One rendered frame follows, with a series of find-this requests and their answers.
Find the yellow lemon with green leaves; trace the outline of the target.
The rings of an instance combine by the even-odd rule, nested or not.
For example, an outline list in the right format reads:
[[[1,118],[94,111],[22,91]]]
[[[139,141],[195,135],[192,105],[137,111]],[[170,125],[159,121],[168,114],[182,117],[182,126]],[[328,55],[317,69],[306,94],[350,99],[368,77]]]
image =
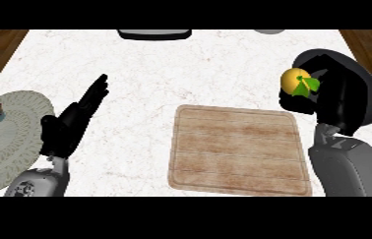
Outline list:
[[[280,76],[280,89],[289,95],[308,97],[311,92],[317,92],[320,81],[311,77],[310,73],[300,68],[286,70]]]

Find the wooden cutting board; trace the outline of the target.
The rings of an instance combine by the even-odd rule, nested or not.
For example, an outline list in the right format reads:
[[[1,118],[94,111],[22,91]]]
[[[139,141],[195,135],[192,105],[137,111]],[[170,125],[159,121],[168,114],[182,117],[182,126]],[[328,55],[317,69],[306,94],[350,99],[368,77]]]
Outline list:
[[[313,190],[294,115],[182,105],[174,116],[168,185],[223,194],[307,197]]]

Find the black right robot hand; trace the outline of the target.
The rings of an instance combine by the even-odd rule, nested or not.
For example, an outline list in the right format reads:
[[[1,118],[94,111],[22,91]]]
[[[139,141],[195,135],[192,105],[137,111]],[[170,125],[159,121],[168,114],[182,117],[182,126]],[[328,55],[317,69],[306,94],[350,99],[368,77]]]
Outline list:
[[[362,126],[366,113],[366,84],[359,75],[326,54],[311,58],[300,68],[320,81],[320,87],[308,97],[279,92],[283,109],[317,114],[317,122],[339,128],[344,136],[353,136]]]

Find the pale round woven placemat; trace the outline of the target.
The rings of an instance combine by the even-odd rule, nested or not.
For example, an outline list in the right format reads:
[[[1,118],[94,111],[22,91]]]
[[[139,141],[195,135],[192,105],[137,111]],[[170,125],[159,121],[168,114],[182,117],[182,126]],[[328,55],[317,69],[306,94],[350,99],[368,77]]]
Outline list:
[[[41,119],[53,114],[47,97],[32,90],[0,95],[0,190],[29,169],[43,147]]]

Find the black pan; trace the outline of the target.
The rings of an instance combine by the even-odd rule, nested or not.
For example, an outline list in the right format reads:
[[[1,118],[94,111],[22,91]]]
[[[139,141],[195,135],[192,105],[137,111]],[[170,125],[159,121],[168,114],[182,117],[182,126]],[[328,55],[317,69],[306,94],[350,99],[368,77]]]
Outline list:
[[[300,68],[300,66],[316,56],[326,54],[347,69],[350,69],[360,77],[366,84],[366,113],[362,126],[372,124],[372,74],[359,65],[359,63],[344,54],[328,49],[311,49],[303,52],[295,58],[292,67]]]

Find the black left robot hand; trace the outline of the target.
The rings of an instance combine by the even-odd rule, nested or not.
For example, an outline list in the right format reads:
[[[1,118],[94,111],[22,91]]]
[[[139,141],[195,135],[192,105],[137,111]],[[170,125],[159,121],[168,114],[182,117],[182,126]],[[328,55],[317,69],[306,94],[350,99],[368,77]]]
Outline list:
[[[81,141],[90,118],[108,95],[108,76],[102,75],[91,84],[78,102],[72,102],[58,117],[41,119],[43,147],[40,154],[68,158]]]

